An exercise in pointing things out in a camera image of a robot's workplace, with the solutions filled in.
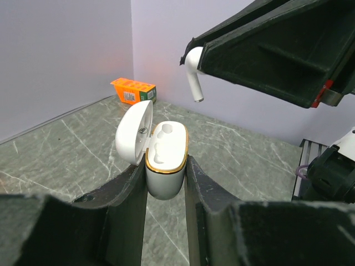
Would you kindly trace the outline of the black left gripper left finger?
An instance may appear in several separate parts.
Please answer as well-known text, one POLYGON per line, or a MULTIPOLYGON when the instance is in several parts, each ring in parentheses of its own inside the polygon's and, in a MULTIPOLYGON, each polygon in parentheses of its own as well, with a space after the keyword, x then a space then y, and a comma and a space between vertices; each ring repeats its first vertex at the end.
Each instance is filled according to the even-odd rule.
POLYGON ((140 265, 148 190, 129 166, 73 202, 1 195, 2 265, 140 265))

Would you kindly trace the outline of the white earbud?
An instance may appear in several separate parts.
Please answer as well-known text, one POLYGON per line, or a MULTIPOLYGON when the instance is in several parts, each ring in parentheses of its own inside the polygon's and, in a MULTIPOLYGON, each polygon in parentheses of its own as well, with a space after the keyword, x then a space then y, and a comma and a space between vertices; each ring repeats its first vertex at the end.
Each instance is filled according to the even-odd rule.
POLYGON ((192 92, 194 101, 199 103, 204 100, 202 88, 199 82, 197 69, 201 59, 203 47, 195 47, 191 49, 185 58, 186 75, 192 92))

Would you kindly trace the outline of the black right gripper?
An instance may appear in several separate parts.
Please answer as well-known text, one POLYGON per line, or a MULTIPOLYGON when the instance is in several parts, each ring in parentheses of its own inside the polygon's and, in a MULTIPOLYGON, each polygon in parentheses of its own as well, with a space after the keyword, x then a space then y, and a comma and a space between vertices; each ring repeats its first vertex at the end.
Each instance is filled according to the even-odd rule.
POLYGON ((354 2, 292 1, 204 44, 199 70, 303 108, 354 94, 354 2))

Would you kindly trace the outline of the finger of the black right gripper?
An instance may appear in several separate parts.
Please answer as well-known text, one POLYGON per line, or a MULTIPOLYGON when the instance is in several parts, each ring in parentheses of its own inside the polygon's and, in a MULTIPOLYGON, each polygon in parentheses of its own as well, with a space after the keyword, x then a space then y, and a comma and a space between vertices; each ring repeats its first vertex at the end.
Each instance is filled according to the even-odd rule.
POLYGON ((225 34, 231 33, 233 30, 236 30, 237 28, 260 18, 265 14, 272 12, 285 4, 288 5, 290 2, 292 1, 253 1, 232 17, 212 27, 198 37, 194 37, 187 44, 184 55, 180 59, 180 65, 185 64, 187 54, 193 48, 203 47, 205 43, 211 42, 225 34))

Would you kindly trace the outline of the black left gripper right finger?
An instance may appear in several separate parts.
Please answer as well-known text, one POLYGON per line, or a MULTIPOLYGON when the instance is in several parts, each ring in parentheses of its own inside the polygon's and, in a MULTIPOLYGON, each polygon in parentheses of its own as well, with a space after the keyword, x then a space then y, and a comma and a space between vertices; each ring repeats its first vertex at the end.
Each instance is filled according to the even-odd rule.
POLYGON ((354 207, 242 201, 189 156, 185 177, 191 265, 353 265, 354 207))

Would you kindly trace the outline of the white earbud charging case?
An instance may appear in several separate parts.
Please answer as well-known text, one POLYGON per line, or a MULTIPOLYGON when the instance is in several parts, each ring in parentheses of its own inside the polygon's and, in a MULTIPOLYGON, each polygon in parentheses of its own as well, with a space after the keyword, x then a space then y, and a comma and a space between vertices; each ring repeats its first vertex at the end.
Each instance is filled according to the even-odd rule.
POLYGON ((163 121, 153 127, 153 102, 132 105, 115 134, 119 156, 131 165, 142 161, 149 193, 157 200, 170 200, 181 190, 187 161, 189 134, 185 125, 163 121))

